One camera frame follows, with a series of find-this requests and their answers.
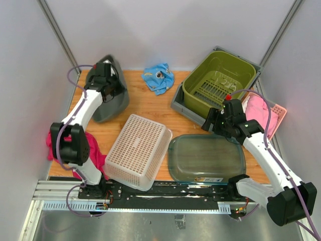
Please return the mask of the white perforated plastic basket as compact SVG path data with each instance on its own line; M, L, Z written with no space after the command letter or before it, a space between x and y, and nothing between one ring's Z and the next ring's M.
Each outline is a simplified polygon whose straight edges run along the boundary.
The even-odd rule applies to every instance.
M131 114L106 156L104 173L123 185L148 191L172 137L165 125Z

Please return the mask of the translucent blue plastic tub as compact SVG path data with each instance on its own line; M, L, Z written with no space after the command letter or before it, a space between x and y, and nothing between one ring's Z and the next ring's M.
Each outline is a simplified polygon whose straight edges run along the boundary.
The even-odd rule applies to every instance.
M235 138L190 134L171 140L168 169L178 183L227 183L246 173L246 161Z

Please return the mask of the dark grey plastic tray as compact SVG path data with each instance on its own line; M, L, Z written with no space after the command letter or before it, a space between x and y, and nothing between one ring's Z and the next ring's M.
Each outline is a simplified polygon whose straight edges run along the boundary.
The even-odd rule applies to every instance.
M112 120L117 117L121 112L123 112L129 105L129 94L127 90L127 85L125 82L124 74L121 69L119 62L114 58L113 55L106 55L98 62L111 63L119 74L120 80L120 94L111 100L102 100L102 104L93 113L93 119L97 123L103 123ZM86 83L88 82L90 76L93 74L92 68L87 74L86 82L84 88L86 89Z

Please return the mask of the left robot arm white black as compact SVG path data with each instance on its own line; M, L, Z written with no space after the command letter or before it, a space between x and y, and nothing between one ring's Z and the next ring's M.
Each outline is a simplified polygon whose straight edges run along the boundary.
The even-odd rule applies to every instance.
M81 67L91 67L93 74L90 81L82 87L70 78L74 69L67 72L67 80L79 88L82 95L62 121L50 126L52 153L64 170L76 172L81 177L83 186L91 185L90 193L100 199L107 194L107 186L100 182L103 174L90 159L90 145L85 131L95 111L108 98L114 98L122 91L123 86L116 67L108 60L94 65L76 66Z

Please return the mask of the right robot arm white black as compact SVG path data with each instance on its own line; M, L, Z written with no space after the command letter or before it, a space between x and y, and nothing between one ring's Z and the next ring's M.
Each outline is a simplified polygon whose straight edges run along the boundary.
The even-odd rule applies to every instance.
M235 138L252 156L270 181L268 188L246 174L228 180L227 194L234 201L247 197L262 207L278 226L309 218L314 209L316 187L305 183L282 160L264 135L257 120L247 120L238 99L225 100L223 109L210 108L202 125L205 131Z

